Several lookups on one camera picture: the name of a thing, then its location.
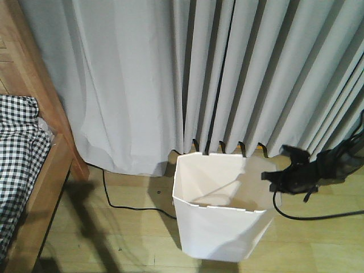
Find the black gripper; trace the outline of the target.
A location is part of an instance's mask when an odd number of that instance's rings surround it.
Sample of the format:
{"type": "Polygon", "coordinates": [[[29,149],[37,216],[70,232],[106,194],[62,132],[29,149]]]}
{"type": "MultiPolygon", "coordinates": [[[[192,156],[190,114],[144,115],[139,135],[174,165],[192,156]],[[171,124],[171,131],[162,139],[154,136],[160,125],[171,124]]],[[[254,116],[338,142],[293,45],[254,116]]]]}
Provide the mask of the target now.
{"type": "Polygon", "coordinates": [[[283,171],[261,173],[262,180],[280,181],[280,185],[270,184],[270,192],[282,192],[292,195],[318,192],[319,186],[317,183],[319,178],[317,163],[315,162],[305,165],[290,165],[283,171]]]}

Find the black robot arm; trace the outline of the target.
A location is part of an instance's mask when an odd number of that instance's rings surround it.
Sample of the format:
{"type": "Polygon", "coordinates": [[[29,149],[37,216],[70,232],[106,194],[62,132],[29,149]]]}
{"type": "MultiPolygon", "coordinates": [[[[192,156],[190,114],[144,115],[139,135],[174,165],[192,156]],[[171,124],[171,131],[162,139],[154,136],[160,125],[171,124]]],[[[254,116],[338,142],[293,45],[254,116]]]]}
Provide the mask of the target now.
{"type": "Polygon", "coordinates": [[[304,201],[316,193],[320,186],[343,183],[363,166],[363,134],[355,134],[340,142],[335,148],[321,151],[310,161],[308,151],[284,145],[291,164],[282,171],[262,172],[261,179],[269,181],[271,192],[305,193],[304,201]]]}

